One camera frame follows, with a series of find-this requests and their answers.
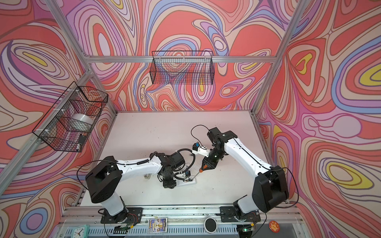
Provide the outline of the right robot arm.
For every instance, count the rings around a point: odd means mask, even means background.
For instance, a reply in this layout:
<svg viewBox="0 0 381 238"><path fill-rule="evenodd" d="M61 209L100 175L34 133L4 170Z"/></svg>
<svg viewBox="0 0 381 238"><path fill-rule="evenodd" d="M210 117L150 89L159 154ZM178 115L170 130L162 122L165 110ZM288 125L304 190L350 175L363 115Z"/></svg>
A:
<svg viewBox="0 0 381 238"><path fill-rule="evenodd" d="M267 213L289 199L289 188L285 171L280 166L273 167L251 152L232 131L221 132L212 128L207 136L213 149L202 161L200 172L214 170L224 156L233 157L254 179L251 195L236 200L230 211L220 208L223 222L229 217L245 221L249 214L256 211Z"/></svg>

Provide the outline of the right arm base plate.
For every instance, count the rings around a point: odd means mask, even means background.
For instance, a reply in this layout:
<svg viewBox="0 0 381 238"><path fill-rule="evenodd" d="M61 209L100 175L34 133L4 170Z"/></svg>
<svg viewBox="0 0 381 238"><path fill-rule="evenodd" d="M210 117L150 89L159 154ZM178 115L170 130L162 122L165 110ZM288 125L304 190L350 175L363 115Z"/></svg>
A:
<svg viewBox="0 0 381 238"><path fill-rule="evenodd" d="M243 213L235 206L221 206L219 213L216 216L221 218L223 223L229 222L252 222L254 224L261 221L261 217L258 211L252 211L249 213Z"/></svg>

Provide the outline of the orange handled screwdriver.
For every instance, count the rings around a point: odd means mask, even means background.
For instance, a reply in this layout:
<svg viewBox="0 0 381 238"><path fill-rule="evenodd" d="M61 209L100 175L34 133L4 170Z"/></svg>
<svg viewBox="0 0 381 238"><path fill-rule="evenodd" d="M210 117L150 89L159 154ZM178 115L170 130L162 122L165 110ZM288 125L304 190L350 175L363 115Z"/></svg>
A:
<svg viewBox="0 0 381 238"><path fill-rule="evenodd" d="M192 181L194 181L196 179L196 177L203 172L203 169L200 168L199 171L191 178Z"/></svg>

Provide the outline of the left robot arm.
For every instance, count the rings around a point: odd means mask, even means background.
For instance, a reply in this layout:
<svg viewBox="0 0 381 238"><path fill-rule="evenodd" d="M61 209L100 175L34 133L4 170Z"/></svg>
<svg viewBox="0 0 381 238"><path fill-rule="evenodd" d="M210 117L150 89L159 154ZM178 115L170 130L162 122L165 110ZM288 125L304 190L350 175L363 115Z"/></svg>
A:
<svg viewBox="0 0 381 238"><path fill-rule="evenodd" d="M118 196L116 189L121 181L142 175L158 175L164 188L175 188L176 176L185 167L181 153L172 155L153 152L149 157L132 161L116 160L108 156L86 175L85 182L91 202L100 203L102 224L130 223L141 221L138 213L131 212L123 199Z"/></svg>

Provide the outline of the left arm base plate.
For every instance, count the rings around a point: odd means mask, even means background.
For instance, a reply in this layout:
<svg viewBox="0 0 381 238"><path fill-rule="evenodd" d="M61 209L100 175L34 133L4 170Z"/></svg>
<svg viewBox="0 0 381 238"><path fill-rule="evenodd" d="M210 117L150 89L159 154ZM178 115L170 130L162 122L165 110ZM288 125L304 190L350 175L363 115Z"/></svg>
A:
<svg viewBox="0 0 381 238"><path fill-rule="evenodd" d="M117 215L110 215L109 212L102 208L98 211L102 215L102 224L130 224L136 225L141 222L143 208L142 207L127 207Z"/></svg>

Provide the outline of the white remote control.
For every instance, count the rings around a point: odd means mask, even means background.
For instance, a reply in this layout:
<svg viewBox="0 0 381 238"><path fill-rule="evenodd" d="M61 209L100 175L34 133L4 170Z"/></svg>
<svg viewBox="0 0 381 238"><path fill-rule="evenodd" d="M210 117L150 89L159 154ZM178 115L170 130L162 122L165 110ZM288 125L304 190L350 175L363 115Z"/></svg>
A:
<svg viewBox="0 0 381 238"><path fill-rule="evenodd" d="M196 180L192 178L177 178L176 183L177 186L194 185L196 184Z"/></svg>

